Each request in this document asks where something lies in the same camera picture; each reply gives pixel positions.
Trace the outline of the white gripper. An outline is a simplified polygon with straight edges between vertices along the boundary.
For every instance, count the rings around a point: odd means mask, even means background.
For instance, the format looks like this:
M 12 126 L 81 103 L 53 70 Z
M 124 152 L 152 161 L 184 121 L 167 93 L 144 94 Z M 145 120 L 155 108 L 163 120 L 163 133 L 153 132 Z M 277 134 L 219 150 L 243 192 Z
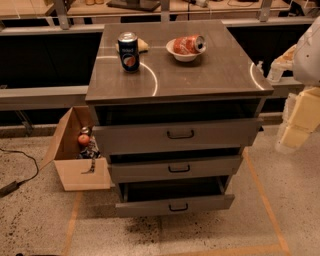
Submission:
M 267 76 L 268 81 L 279 82 L 284 71 L 293 70 L 295 49 L 296 45 L 291 46 L 271 63 Z M 308 132 L 313 132 L 320 125 L 319 87 L 304 90 L 296 97 L 296 103 L 289 118 L 289 124 L 293 127 L 286 124 L 280 125 L 275 144 L 275 149 L 284 154 L 293 153 L 298 150 L 309 138 L 310 134 Z

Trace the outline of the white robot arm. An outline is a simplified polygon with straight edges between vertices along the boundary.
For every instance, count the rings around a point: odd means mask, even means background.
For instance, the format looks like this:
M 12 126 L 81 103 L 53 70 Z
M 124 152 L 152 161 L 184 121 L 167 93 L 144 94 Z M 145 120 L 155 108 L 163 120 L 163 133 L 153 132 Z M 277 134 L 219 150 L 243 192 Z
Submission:
M 304 89 L 298 95 L 290 93 L 286 99 L 275 146 L 282 153 L 299 149 L 320 126 L 320 17 L 295 45 L 272 62 L 267 79 L 279 82 L 287 70 Z

